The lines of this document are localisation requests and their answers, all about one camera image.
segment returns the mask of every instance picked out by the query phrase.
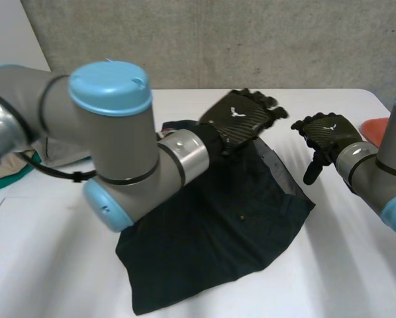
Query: dark fabric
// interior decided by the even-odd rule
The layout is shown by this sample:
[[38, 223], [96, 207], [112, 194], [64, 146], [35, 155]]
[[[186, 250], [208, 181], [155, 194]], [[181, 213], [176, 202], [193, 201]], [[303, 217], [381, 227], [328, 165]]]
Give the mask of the dark fabric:
[[134, 312], [263, 270], [313, 207], [307, 198], [285, 194], [254, 143], [221, 159], [121, 233], [116, 253], [128, 270]]

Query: white table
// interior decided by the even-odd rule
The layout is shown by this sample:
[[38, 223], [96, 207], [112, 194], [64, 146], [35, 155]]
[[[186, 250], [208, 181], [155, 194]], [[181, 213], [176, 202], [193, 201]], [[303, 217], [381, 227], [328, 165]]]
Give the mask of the white table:
[[[197, 119], [227, 91], [155, 91], [156, 126]], [[317, 206], [264, 271], [143, 317], [396, 317], [396, 234], [333, 166], [305, 186], [312, 151], [289, 129], [319, 111], [343, 114], [358, 127], [388, 116], [387, 109], [359, 89], [262, 92], [290, 114], [262, 138]], [[128, 276], [115, 254], [118, 237], [90, 212], [80, 185], [32, 172], [0, 191], [0, 318], [134, 317]]]

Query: robotic hand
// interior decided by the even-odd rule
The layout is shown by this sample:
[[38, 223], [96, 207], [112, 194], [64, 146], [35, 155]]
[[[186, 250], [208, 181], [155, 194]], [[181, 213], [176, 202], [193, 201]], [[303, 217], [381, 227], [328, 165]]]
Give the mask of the robotic hand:
[[334, 163], [348, 187], [396, 232], [396, 100], [379, 149], [363, 141], [345, 117], [334, 113], [306, 117], [291, 128], [315, 149], [304, 175], [307, 185], [314, 183], [323, 166]]
[[97, 62], [70, 76], [15, 65], [0, 66], [0, 159], [51, 136], [89, 149], [96, 172], [83, 191], [113, 231], [134, 224], [220, 155], [229, 155], [287, 113], [277, 102], [248, 90], [231, 91], [199, 125], [157, 142], [148, 76], [126, 62]]
[[338, 155], [349, 145], [363, 141], [354, 126], [342, 115], [317, 113], [291, 126], [303, 136], [307, 146], [315, 150], [313, 161], [304, 175], [304, 183], [313, 184], [323, 166], [335, 163]]

